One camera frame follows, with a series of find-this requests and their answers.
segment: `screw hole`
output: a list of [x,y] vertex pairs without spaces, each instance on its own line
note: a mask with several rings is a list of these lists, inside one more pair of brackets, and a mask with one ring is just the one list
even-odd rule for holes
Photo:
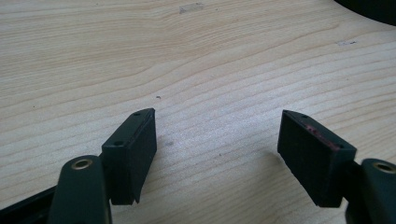
[[116,146],[116,147],[120,147],[120,146],[122,146],[122,145],[123,145],[123,142],[122,142],[122,141],[114,142],[114,146]]
[[75,163],[73,163],[72,168],[74,170],[82,170],[82,169],[89,167],[91,164],[92,164],[91,160],[83,159],[83,160],[79,160],[79,161],[76,161]]
[[375,162],[375,163],[373,163],[373,166],[376,169],[378,169],[378,170],[380,170],[380,171],[382,171],[384,173],[392,174],[392,175],[396,174],[396,169],[394,167],[391,167],[391,166],[385,164],[385,163]]

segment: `wood grain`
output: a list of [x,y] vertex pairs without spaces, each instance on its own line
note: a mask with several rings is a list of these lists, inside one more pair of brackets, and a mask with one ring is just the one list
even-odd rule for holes
[[396,162],[396,28],[333,1],[0,3],[0,208],[154,107],[141,203],[114,223],[345,223],[276,153],[282,109]]

